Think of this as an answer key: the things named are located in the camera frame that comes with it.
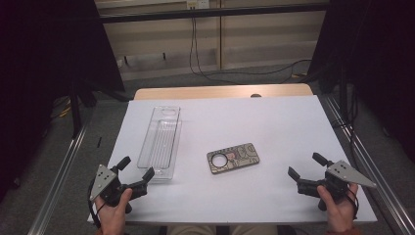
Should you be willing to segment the person's right hand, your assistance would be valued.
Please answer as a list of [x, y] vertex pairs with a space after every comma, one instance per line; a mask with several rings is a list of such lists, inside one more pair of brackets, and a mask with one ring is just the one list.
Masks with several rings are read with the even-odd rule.
[[327, 207], [327, 231], [346, 231], [352, 227], [355, 212], [355, 198], [358, 186], [350, 183], [347, 198], [341, 202], [335, 202], [324, 186], [318, 186], [317, 192]]

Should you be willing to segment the person's left leg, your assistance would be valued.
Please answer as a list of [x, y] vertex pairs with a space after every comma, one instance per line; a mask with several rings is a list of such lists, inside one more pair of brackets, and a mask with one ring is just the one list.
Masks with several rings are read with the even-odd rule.
[[215, 235], [216, 227], [210, 225], [168, 226], [166, 235]]

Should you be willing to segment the person's leg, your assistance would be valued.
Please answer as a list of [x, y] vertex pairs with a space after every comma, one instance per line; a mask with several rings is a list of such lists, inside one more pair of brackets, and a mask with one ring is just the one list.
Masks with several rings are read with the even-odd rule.
[[168, 226], [166, 235], [215, 235], [216, 227], [210, 225]]
[[235, 225], [230, 227], [230, 235], [278, 235], [275, 225]]

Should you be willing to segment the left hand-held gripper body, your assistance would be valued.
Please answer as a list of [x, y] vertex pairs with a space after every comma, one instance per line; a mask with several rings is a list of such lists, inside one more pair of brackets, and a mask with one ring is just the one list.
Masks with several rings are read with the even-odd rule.
[[148, 173], [145, 173], [142, 179], [135, 183], [122, 184], [119, 181], [118, 173], [125, 167], [126, 164], [117, 164], [112, 168], [100, 164], [92, 184], [89, 200], [93, 202], [97, 197], [101, 197], [107, 205], [116, 207], [126, 189], [132, 190], [131, 200], [145, 196], [148, 187]]

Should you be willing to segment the white wall outlet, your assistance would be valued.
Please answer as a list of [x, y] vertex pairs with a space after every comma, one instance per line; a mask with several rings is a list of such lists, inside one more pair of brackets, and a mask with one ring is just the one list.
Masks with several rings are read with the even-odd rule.
[[186, 4], [188, 10], [200, 10], [209, 8], [208, 0], [186, 0]]

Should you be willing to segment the aluminium rail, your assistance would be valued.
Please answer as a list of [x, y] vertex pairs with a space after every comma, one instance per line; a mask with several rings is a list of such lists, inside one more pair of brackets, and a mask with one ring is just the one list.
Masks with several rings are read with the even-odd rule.
[[341, 115], [340, 105], [333, 97], [325, 97], [324, 103], [334, 117], [334, 126], [347, 140], [347, 149], [350, 156], [348, 159], [353, 166], [362, 169], [372, 179], [377, 188], [375, 191], [382, 198], [382, 202], [387, 207], [388, 213], [392, 217], [393, 224], [398, 226], [402, 235], [415, 235], [415, 220], [411, 217], [402, 201], [397, 197], [387, 178], [381, 173], [380, 169], [365, 148], [363, 142], [355, 132], [354, 126], [347, 122]]
[[82, 144], [85, 132], [86, 127], [82, 126], [74, 138], [71, 140], [69, 149], [67, 150], [58, 173], [54, 178], [53, 184], [49, 189], [47, 196], [44, 199], [43, 204], [35, 217], [35, 220], [32, 222], [27, 235], [45, 234], [49, 221], [61, 197], [70, 169]]

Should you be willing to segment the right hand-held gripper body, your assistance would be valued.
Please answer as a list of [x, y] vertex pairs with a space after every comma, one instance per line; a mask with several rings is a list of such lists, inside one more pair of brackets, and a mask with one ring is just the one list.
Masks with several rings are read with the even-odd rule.
[[348, 184], [354, 183], [365, 187], [376, 188], [377, 184], [360, 173], [345, 161], [336, 163], [328, 160], [317, 160], [326, 167], [325, 177], [320, 180], [308, 180], [296, 173], [298, 193], [306, 196], [320, 198], [317, 187], [322, 185], [331, 194], [335, 202], [345, 199], [349, 192]]

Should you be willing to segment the black curtain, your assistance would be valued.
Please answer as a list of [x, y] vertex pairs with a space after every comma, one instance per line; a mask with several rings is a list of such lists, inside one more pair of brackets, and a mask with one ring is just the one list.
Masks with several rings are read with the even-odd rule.
[[53, 103], [123, 91], [95, 0], [0, 0], [0, 202], [31, 160]]
[[309, 73], [345, 76], [415, 163], [415, 0], [328, 0]]

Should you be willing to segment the black horizontal bar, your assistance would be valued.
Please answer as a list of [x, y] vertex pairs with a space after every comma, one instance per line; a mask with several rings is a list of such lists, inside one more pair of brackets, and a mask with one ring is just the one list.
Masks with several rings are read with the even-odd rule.
[[285, 14], [285, 13], [326, 11], [329, 7], [330, 7], [330, 3], [308, 3], [308, 4], [274, 5], [274, 6], [261, 6], [261, 7], [220, 8], [220, 9], [205, 9], [205, 10], [180, 10], [180, 11], [156, 12], [156, 13], [145, 13], [145, 14], [103, 15], [98, 19], [98, 21], [102, 24], [117, 24], [117, 23], [181, 20], [181, 19], [197, 19], [197, 18], [213, 18], [213, 17]]

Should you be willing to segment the person's right leg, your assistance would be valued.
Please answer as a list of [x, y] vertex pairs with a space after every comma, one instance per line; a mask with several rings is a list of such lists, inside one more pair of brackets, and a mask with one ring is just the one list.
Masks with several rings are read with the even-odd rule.
[[275, 225], [235, 225], [230, 227], [230, 235], [278, 235]]

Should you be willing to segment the white table mat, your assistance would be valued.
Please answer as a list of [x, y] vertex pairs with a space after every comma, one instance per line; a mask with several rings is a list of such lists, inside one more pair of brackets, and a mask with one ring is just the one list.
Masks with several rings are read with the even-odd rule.
[[[301, 195], [289, 176], [318, 180], [319, 153], [337, 162], [345, 152], [315, 96], [169, 100], [181, 115], [171, 179], [152, 182], [132, 201], [133, 224], [243, 224], [323, 222], [315, 198]], [[258, 164], [214, 174], [212, 151], [251, 143]]]

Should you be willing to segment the person's left hand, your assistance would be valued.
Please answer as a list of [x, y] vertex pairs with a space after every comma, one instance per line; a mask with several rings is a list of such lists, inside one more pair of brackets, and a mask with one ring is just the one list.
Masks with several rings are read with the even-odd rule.
[[105, 204], [105, 201], [97, 197], [95, 199], [95, 206], [100, 210], [98, 212], [101, 221], [99, 229], [107, 231], [125, 231], [125, 209], [131, 198], [132, 190], [127, 188], [120, 197], [120, 201], [116, 207], [110, 207]]

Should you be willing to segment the black metal stand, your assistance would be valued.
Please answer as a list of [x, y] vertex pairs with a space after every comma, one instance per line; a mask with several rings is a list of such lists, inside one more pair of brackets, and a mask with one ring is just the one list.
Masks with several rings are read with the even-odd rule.
[[79, 103], [82, 103], [86, 108], [93, 108], [97, 104], [92, 83], [88, 80], [74, 79], [70, 84], [69, 100], [73, 123], [72, 138], [75, 138], [83, 126]]

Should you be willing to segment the clear plastic tray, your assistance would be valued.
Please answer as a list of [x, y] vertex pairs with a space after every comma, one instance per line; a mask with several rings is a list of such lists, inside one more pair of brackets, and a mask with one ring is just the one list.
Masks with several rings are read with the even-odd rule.
[[153, 108], [137, 168], [146, 173], [151, 167], [154, 181], [171, 180], [181, 132], [181, 109], [158, 106]]

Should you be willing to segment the patterned phone case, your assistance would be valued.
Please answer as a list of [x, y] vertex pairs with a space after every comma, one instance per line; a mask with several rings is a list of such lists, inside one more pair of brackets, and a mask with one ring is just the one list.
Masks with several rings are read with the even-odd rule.
[[[224, 164], [215, 164], [214, 160], [224, 157]], [[257, 165], [259, 155], [253, 143], [246, 143], [207, 153], [207, 162], [212, 174], [223, 173], [239, 168]]]

